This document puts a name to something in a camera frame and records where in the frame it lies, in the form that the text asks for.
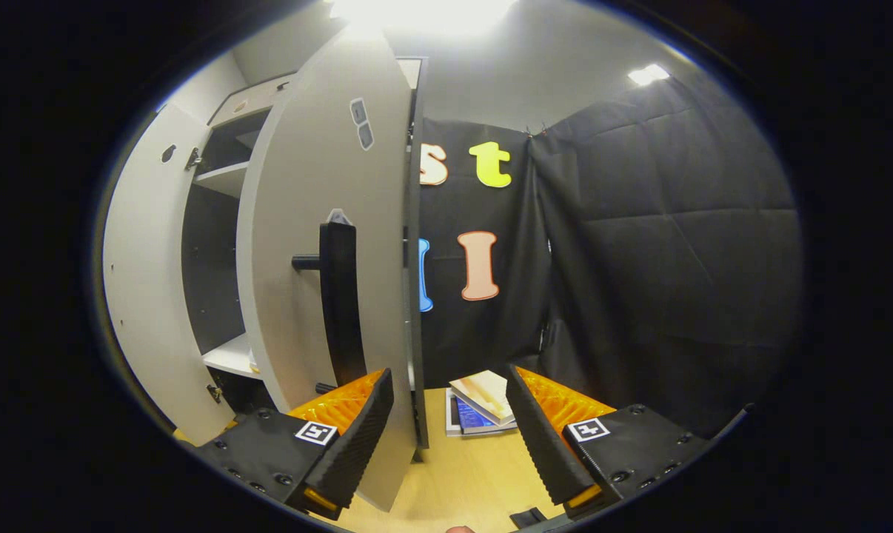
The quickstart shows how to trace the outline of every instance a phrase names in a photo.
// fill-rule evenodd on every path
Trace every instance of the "cabinet shelf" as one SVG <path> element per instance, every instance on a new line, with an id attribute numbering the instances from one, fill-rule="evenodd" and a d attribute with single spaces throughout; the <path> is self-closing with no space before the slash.
<path id="1" fill-rule="evenodd" d="M 207 352 L 203 355 L 203 364 L 246 378 L 263 378 L 250 368 L 250 340 L 246 334 Z"/>
<path id="2" fill-rule="evenodd" d="M 193 183 L 238 198 L 243 192 L 243 178 L 246 178 L 246 169 L 249 165 L 248 161 L 243 161 L 212 172 L 204 172 L 197 175 Z"/>

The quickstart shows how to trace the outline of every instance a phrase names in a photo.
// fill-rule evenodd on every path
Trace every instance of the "foam letter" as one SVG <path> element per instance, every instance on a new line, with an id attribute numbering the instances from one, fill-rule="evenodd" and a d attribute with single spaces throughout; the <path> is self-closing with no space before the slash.
<path id="1" fill-rule="evenodd" d="M 496 235 L 490 232 L 468 232 L 456 238 L 466 250 L 466 288 L 464 300 L 488 300 L 500 293 L 493 283 L 492 246 Z"/>
<path id="2" fill-rule="evenodd" d="M 426 239 L 420 239 L 420 312 L 426 313 L 433 308 L 433 300 L 427 297 L 427 280 L 424 277 L 424 256 L 430 249 L 430 243 Z"/>
<path id="3" fill-rule="evenodd" d="M 500 173 L 500 161 L 508 161 L 509 153 L 500 150 L 498 142 L 484 142 L 469 149 L 476 155 L 476 178 L 488 187 L 505 187 L 512 183 L 512 176 Z"/>
<path id="4" fill-rule="evenodd" d="M 447 153 L 436 144 L 420 143 L 420 185 L 440 185 L 447 181 Z"/>

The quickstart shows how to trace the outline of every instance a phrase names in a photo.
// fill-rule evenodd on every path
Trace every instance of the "orange gripper pad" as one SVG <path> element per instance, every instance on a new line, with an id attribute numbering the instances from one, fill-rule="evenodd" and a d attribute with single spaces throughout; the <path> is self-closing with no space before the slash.
<path id="1" fill-rule="evenodd" d="M 532 397 L 542 408 L 545 418 L 549 419 L 552 428 L 555 428 L 555 432 L 563 441 L 565 441 L 565 436 L 562 435 L 562 429 L 565 429 L 565 426 L 617 411 L 610 405 L 588 398 L 581 392 L 572 391 L 565 385 L 555 383 L 543 375 L 529 372 L 520 367 L 515 367 L 515 370 L 521 375 L 522 381 L 529 388 Z M 565 445 L 572 449 L 567 441 L 565 441 Z"/>
<path id="2" fill-rule="evenodd" d="M 383 372 L 383 369 L 371 372 L 334 391 L 325 392 L 320 397 L 295 407 L 288 412 L 288 415 L 335 426 L 338 428 L 338 434 L 344 435 L 361 413 L 361 408 L 368 401 L 371 391 L 375 388 L 375 382 Z"/>

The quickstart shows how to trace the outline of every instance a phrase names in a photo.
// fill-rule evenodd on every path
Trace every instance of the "sticker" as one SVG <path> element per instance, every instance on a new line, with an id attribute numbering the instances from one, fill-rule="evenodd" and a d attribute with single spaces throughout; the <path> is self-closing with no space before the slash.
<path id="1" fill-rule="evenodd" d="M 371 133 L 371 122 L 364 122 L 358 126 L 358 138 L 361 139 L 361 148 L 365 152 L 375 144 L 375 136 Z"/>
<path id="2" fill-rule="evenodd" d="M 324 446 L 331 440 L 331 437 L 334 436 L 337 431 L 338 428 L 335 428 L 335 426 L 326 426 L 324 424 L 318 424 L 318 422 L 308 422 L 295 433 L 295 437 Z"/>
<path id="3" fill-rule="evenodd" d="M 601 423 L 601 420 L 597 418 L 592 418 L 591 420 L 582 420 L 581 422 L 575 422 L 575 424 L 569 424 L 568 429 L 572 432 L 572 435 L 575 436 L 576 441 L 585 442 L 586 440 L 591 440 L 595 438 L 602 438 L 605 435 L 610 433 L 608 428 L 605 427 Z"/>
<path id="4" fill-rule="evenodd" d="M 364 107 L 364 98 L 355 98 L 351 101 L 351 118 L 355 121 L 355 126 L 361 126 L 368 121 L 368 110 Z"/>

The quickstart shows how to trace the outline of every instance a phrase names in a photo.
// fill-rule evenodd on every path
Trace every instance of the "book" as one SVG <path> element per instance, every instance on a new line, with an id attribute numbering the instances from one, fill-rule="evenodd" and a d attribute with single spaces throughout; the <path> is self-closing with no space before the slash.
<path id="1" fill-rule="evenodd" d="M 505 398 L 505 378 L 496 372 L 484 370 L 478 374 L 449 382 L 453 392 L 480 415 L 497 426 L 515 420 L 512 408 Z"/>
<path id="2" fill-rule="evenodd" d="M 460 427 L 460 412 L 456 403 L 456 395 L 450 388 L 446 388 L 446 401 L 446 436 L 457 438 L 463 435 L 463 428 Z"/>
<path id="3" fill-rule="evenodd" d="M 460 428 L 463 435 L 485 435 L 485 433 L 499 433 L 508 431 L 508 429 L 518 428 L 515 421 L 508 422 L 508 424 L 503 426 L 497 426 L 485 418 L 485 416 L 480 415 L 479 412 L 469 407 L 460 398 L 454 398 L 454 401 L 456 401 L 457 415 L 460 418 Z"/>
<path id="4" fill-rule="evenodd" d="M 464 432 L 460 419 L 460 405 L 463 405 L 466 409 L 470 409 L 466 402 L 462 401 L 459 398 L 456 398 L 456 394 L 454 394 L 453 389 L 446 388 L 446 436 L 449 436 L 449 438 L 461 438 L 461 436 L 464 435 L 491 435 L 492 433 L 502 433 L 508 431 L 508 429 L 514 429 L 518 427 L 517 425 L 515 425 L 515 421 L 512 421 L 505 426 L 496 426 L 492 422 L 489 422 L 488 420 L 483 418 L 483 416 L 477 414 L 480 416 L 481 420 L 489 424 L 489 426 L 485 427 L 489 429 L 479 429 L 479 431 L 473 433 Z"/>

